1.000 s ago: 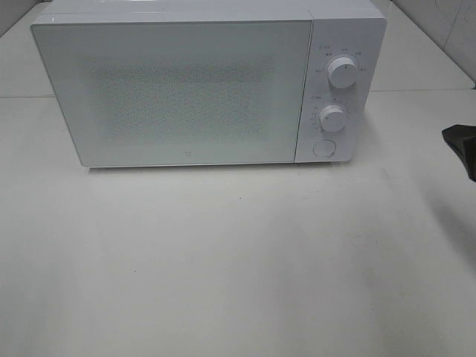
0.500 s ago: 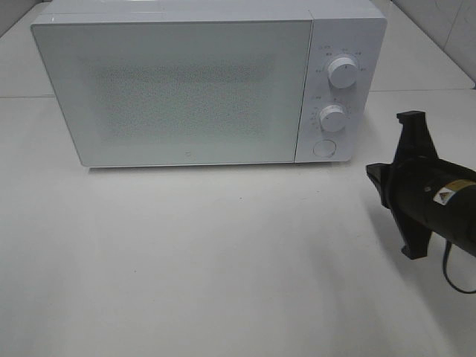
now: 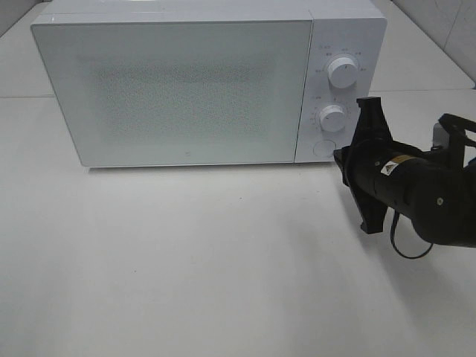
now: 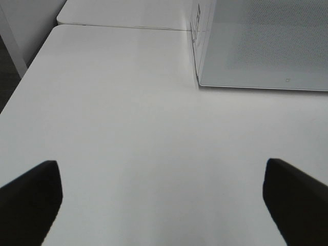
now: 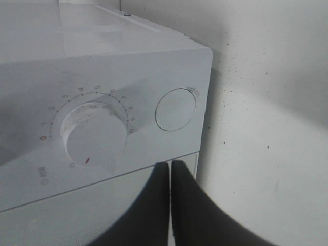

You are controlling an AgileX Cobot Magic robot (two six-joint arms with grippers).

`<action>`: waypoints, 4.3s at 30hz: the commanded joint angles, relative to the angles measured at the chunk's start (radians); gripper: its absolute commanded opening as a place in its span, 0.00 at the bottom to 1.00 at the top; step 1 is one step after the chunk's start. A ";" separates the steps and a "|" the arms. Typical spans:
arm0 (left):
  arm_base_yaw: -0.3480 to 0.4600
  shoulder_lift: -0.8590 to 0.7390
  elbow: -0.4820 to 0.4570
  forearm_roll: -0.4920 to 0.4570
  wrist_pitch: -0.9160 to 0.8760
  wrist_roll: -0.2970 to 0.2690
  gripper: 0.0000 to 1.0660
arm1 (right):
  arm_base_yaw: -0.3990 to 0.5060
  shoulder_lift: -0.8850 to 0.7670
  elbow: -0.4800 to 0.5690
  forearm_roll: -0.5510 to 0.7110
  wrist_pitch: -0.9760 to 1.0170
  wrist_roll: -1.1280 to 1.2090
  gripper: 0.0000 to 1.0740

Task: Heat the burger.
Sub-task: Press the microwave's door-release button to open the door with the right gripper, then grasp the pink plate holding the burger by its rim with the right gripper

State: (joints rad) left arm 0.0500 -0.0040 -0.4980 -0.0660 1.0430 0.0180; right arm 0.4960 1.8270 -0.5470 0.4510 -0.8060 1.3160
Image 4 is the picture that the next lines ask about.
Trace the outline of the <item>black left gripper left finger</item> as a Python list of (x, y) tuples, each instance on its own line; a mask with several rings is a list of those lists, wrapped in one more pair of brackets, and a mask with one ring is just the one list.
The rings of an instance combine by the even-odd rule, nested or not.
[(1, 187), (1, 245), (42, 245), (63, 201), (57, 161), (47, 160)]

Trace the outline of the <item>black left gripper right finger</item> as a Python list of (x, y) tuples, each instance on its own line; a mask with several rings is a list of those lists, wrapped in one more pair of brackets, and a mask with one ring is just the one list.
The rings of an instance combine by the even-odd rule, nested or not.
[(282, 159), (270, 158), (262, 197), (287, 245), (327, 245), (327, 185)]

